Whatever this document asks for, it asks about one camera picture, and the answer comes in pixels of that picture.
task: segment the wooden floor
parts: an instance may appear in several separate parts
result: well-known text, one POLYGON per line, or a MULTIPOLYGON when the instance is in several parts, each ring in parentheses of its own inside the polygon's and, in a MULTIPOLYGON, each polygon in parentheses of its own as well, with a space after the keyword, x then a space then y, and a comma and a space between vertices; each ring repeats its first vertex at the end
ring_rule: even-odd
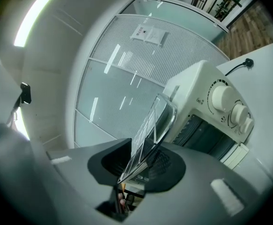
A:
POLYGON ((255 2, 216 45, 230 58, 273 43, 273 20, 261 2, 255 2))

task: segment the oven knob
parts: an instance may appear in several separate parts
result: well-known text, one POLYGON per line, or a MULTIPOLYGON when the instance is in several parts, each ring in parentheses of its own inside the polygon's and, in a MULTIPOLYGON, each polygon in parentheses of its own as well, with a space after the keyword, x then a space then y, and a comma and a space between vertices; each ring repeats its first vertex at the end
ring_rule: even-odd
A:
POLYGON ((234 105, 234 89, 229 86, 218 86, 212 93, 212 105, 215 109, 228 112, 234 105))
POLYGON ((231 122, 242 126, 248 116, 248 112, 249 110, 246 106, 236 104, 232 109, 231 122))
POLYGON ((240 132, 241 133, 250 132, 253 126, 254 126, 254 121, 250 118, 246 118, 244 124, 240 127, 240 132))

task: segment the black cable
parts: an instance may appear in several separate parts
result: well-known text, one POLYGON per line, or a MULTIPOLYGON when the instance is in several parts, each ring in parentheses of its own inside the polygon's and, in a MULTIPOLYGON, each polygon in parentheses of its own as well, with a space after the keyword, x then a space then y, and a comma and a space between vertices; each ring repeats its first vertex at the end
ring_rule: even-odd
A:
POLYGON ((248 68, 251 68, 254 65, 254 61, 252 59, 246 58, 245 61, 241 64, 238 64, 234 68, 232 68, 230 71, 228 71, 225 76, 228 76, 230 73, 232 73, 236 68, 240 66, 247 66, 248 68))

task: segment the power cord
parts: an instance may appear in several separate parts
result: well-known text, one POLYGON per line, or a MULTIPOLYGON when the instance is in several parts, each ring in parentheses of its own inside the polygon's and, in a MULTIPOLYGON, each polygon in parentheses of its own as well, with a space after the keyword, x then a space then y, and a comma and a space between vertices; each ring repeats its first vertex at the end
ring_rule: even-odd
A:
POLYGON ((248 68, 251 68, 254 65, 254 61, 252 59, 246 58, 245 61, 241 64, 238 64, 234 68, 232 68, 230 71, 228 71, 225 76, 228 76, 230 73, 232 73, 236 68, 240 66, 247 66, 248 68))

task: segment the white knob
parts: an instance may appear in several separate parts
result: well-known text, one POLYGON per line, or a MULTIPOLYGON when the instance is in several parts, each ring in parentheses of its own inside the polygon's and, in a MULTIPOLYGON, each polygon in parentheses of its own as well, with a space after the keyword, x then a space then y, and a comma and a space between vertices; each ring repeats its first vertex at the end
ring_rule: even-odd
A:
POLYGON ((212 105, 215 109, 228 112, 234 105, 234 89, 229 86, 218 86, 212 93, 212 105))
POLYGON ((250 118, 246 118, 244 124, 240 127, 240 132, 241 133, 250 132, 253 126, 254 126, 254 121, 250 118))
POLYGON ((241 104, 236 104, 231 113, 231 122, 239 126, 243 125, 248 115, 248 108, 241 104))

